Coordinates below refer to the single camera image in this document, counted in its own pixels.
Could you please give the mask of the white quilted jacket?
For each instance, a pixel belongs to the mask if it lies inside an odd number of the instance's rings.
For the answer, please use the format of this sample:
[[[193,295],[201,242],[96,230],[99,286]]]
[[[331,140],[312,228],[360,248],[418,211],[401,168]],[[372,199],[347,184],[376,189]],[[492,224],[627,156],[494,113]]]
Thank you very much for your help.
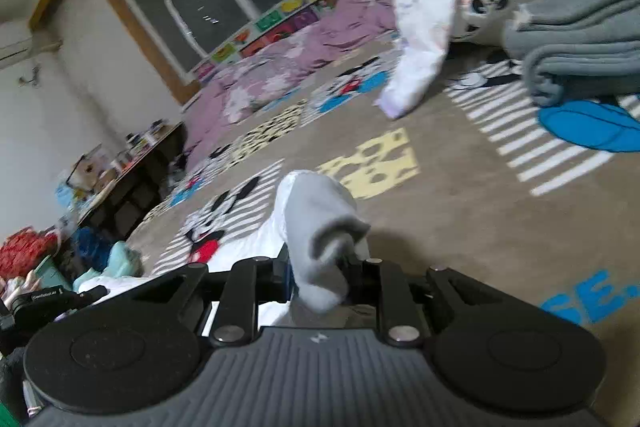
[[[346,305],[348,284],[337,262],[346,255],[367,259],[369,230],[340,182],[310,170],[291,171],[278,186],[269,218],[252,234],[219,247],[207,262],[208,271],[228,271],[247,258],[275,258],[286,247],[294,295],[286,303],[261,305],[258,324],[314,329],[357,325],[358,314]]]

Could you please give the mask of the teal cartoon shirt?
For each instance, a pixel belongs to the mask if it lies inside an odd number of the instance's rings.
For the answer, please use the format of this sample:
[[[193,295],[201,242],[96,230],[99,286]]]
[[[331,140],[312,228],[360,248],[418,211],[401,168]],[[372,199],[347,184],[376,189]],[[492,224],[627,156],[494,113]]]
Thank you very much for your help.
[[[76,293],[88,291],[96,286],[111,287],[120,279],[128,281],[143,274],[142,257],[139,251],[129,248],[125,242],[115,243],[108,255],[105,268],[95,270],[90,268],[73,283]]]

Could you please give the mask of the brown Mickey Mouse blanket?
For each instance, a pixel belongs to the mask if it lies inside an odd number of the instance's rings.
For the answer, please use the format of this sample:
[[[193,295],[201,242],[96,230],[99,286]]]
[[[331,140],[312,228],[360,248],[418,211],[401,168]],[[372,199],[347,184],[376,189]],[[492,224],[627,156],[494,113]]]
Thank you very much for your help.
[[[638,153],[552,135],[518,81],[475,90],[437,81],[397,120],[374,92],[321,112],[339,72],[323,69],[220,139],[200,187],[131,233],[146,272],[186,262],[189,225],[242,239],[267,219],[287,173],[322,172],[356,199],[373,256],[409,273],[446,265],[593,332],[606,353],[597,411],[637,424]]]

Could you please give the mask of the dark wooden side table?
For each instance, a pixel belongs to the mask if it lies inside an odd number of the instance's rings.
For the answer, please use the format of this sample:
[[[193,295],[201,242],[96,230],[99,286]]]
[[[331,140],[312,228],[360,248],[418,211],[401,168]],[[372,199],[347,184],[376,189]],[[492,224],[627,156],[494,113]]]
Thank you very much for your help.
[[[96,195],[78,218],[77,228],[92,228],[113,241],[126,241],[163,199],[169,165],[182,153],[186,130],[174,124],[162,139]]]

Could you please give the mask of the blue denim garment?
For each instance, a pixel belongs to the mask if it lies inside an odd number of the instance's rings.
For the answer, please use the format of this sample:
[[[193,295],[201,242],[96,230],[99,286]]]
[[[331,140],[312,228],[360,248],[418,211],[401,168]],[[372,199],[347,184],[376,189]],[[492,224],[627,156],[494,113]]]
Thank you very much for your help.
[[[88,267],[103,271],[110,257],[113,243],[92,228],[79,228],[72,235],[76,254]]]

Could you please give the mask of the purple floral duvet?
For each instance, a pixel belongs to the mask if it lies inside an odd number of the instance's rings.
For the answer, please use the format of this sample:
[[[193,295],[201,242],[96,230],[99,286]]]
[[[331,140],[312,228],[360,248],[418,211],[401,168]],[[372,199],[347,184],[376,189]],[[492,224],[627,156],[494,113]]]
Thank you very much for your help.
[[[257,109],[395,28],[394,0],[337,0],[318,22],[216,72],[183,117],[186,169],[198,165],[226,132]]]

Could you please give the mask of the framed picture on table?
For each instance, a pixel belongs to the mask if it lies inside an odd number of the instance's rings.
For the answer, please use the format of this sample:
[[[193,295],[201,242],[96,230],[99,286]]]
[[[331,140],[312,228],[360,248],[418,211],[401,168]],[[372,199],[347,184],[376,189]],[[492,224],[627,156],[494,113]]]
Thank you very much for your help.
[[[107,184],[118,177],[113,160],[110,152],[99,144],[80,156],[66,176],[65,184],[76,191],[100,193]]]

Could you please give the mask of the red patterned cloth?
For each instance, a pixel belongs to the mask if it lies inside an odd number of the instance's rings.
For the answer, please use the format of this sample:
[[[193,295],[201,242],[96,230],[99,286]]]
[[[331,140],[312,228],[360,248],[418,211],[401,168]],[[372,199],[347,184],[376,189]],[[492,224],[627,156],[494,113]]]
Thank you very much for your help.
[[[55,231],[40,232],[27,227],[7,237],[0,248],[0,277],[11,280],[26,277],[47,255],[58,248]]]

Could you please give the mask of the colourful alphabet headboard mat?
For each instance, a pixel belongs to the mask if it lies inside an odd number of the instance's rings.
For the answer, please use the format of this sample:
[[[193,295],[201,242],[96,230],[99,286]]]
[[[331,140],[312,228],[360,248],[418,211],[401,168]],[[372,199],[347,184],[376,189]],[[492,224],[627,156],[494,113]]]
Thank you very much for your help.
[[[232,32],[213,51],[207,52],[189,75],[206,83],[217,70],[242,58],[252,56],[265,46],[282,40],[331,12],[337,0],[283,0],[262,13],[261,17]]]

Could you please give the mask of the white floral pajama garment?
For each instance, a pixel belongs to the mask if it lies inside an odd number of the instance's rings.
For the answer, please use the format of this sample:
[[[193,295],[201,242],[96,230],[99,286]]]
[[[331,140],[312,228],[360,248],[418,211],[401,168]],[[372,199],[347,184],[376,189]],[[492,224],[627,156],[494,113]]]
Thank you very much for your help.
[[[458,0],[394,0],[401,54],[376,105],[398,119],[421,102],[449,50]]]

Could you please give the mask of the grey folded blanket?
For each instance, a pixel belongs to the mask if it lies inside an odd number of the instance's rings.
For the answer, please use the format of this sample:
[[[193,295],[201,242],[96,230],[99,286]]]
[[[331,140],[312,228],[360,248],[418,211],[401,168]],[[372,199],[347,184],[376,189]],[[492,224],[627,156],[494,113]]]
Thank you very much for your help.
[[[540,107],[639,92],[639,0],[536,0],[502,40]]]

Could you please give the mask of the white air conditioner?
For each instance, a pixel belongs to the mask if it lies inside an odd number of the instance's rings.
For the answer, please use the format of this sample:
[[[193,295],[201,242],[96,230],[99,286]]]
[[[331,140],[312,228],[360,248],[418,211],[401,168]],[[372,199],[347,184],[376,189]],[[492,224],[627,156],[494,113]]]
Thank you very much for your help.
[[[32,32],[24,20],[9,20],[0,24],[1,69],[25,60],[30,52],[32,52]]]

